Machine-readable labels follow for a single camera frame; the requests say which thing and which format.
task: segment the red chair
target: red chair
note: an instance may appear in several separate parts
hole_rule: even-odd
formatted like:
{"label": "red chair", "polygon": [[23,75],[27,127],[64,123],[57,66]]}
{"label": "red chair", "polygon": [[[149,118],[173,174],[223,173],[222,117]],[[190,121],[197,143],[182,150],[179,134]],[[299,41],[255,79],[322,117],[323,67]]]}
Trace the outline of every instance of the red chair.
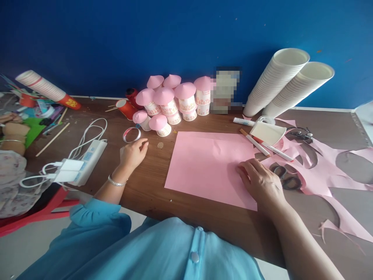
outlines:
{"label": "red chair", "polygon": [[76,199],[65,200],[67,193],[68,191],[65,191],[61,186],[58,186],[57,190],[54,191],[53,197],[41,209],[35,209],[33,207],[30,209],[30,211],[20,216],[0,219],[0,237],[8,235],[9,233],[12,233],[13,231],[16,231],[32,222],[68,217],[69,211],[52,212],[60,207],[68,207],[79,204],[79,200]]}

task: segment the shirt button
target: shirt button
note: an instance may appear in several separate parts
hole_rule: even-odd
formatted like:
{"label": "shirt button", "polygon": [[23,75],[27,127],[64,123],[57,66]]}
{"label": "shirt button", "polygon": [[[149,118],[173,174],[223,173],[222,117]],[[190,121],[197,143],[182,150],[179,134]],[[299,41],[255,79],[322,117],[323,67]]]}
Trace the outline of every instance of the shirt button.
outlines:
{"label": "shirt button", "polygon": [[198,263],[199,262],[199,255],[196,252],[192,252],[191,257],[192,257],[192,261],[194,263]]}

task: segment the blue wall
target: blue wall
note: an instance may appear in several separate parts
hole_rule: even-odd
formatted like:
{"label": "blue wall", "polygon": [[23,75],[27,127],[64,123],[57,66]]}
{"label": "blue wall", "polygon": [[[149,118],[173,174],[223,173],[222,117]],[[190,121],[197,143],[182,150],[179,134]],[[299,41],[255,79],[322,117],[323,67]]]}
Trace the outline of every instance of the blue wall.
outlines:
{"label": "blue wall", "polygon": [[241,66],[245,102],[272,54],[297,47],[336,71],[299,106],[352,109],[373,99],[372,15],[371,0],[13,0],[0,12],[0,71],[118,97],[149,75],[193,82]]}

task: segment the black scissors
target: black scissors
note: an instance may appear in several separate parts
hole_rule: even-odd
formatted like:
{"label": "black scissors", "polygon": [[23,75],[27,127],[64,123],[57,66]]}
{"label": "black scissors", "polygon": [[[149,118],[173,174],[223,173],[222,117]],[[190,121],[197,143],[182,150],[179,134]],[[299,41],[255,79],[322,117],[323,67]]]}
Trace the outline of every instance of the black scissors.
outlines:
{"label": "black scissors", "polygon": [[302,182],[298,177],[290,176],[289,178],[285,179],[285,175],[288,173],[288,170],[284,166],[277,166],[272,172],[280,178],[283,189],[296,191],[302,187]]}

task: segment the roll of tape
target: roll of tape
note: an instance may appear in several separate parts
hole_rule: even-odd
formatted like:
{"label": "roll of tape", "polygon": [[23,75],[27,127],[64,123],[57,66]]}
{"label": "roll of tape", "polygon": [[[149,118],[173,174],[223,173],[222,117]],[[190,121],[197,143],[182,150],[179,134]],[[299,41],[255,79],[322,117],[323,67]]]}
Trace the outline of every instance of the roll of tape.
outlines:
{"label": "roll of tape", "polygon": [[269,116],[261,116],[257,121],[262,122],[262,123],[268,123],[268,124],[276,124],[276,121],[274,118],[271,118]]}
{"label": "roll of tape", "polygon": [[[135,140],[127,141],[126,136],[127,136],[127,134],[128,134],[132,129],[136,129],[136,130],[139,132],[139,134],[137,135],[137,137],[136,137]],[[133,126],[133,127],[128,128],[128,129],[123,133],[123,141],[126,142],[126,143],[132,143],[132,142],[135,142],[136,140],[139,140],[139,139],[140,139],[140,136],[141,136],[141,131],[140,131],[137,127]]]}

